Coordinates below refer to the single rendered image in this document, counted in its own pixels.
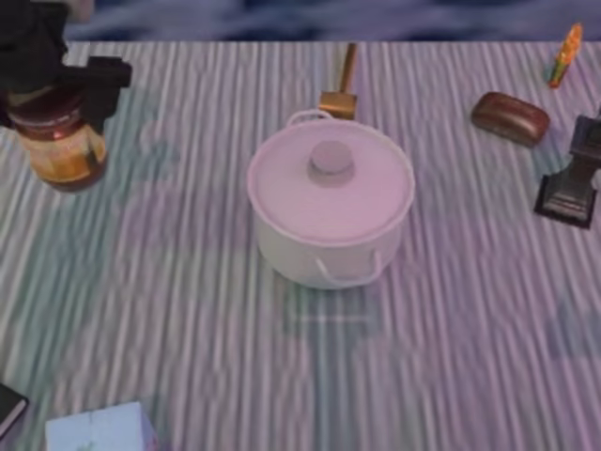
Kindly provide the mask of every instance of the honey jar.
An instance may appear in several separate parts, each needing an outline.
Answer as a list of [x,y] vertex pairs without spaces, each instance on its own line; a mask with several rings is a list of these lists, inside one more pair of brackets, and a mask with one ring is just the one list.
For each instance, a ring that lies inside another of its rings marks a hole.
[[43,181],[65,192],[83,190],[104,174],[104,138],[82,118],[84,90],[47,87],[30,94],[9,94],[7,113]]

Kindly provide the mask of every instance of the cooking pot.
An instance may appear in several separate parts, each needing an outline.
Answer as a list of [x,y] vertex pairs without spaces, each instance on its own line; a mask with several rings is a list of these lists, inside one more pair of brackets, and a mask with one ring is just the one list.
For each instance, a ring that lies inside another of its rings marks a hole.
[[275,271],[311,288],[352,288],[393,260],[415,179],[381,132],[309,110],[260,146],[247,191],[259,249]]

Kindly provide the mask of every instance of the black base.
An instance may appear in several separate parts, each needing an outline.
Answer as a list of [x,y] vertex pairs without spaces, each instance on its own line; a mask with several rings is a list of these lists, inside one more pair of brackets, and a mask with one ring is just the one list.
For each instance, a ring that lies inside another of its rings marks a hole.
[[593,222],[593,214],[594,214],[594,202],[597,198],[597,191],[593,190],[591,204],[589,205],[587,211],[587,217],[585,220],[579,220],[571,216],[564,216],[557,211],[545,210],[544,202],[545,202],[545,194],[548,186],[549,176],[543,176],[543,180],[541,181],[541,187],[538,191],[538,197],[536,198],[536,204],[534,205],[534,212],[540,216],[544,216],[548,219],[552,219],[553,221],[559,221],[560,223],[564,223],[568,226],[574,226],[584,229],[590,229],[591,223]]

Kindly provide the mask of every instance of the pot handle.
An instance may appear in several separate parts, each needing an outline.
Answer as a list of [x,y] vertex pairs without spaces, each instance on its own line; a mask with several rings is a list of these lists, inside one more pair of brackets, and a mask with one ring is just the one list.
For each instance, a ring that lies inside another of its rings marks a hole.
[[382,272],[382,255],[378,251],[374,251],[372,253],[371,272],[368,275],[363,275],[360,277],[344,278],[344,279],[335,277],[335,276],[331,275],[330,271],[328,270],[328,267],[326,266],[326,264],[323,262],[323,260],[321,258],[318,258],[316,263],[317,263],[317,267],[319,268],[319,272],[321,272],[321,275],[329,283],[331,283],[333,286],[335,286],[337,288],[351,288],[351,287],[358,287],[361,285],[370,284],[374,280],[374,278],[378,277],[380,275],[380,273]]
[[292,115],[290,117],[290,119],[286,122],[286,127],[292,127],[294,124],[296,124],[297,122],[299,122],[300,119],[304,118],[304,117],[319,117],[321,119],[334,119],[334,117],[330,114],[330,113],[326,113],[325,111],[322,110],[304,110],[304,111],[299,111],[297,113],[295,113],[294,115]]

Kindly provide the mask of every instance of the black book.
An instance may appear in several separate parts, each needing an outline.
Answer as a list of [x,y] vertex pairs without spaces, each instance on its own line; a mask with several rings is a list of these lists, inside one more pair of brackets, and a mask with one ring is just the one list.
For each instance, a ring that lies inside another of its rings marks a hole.
[[0,383],[0,439],[24,414],[28,404],[26,397]]

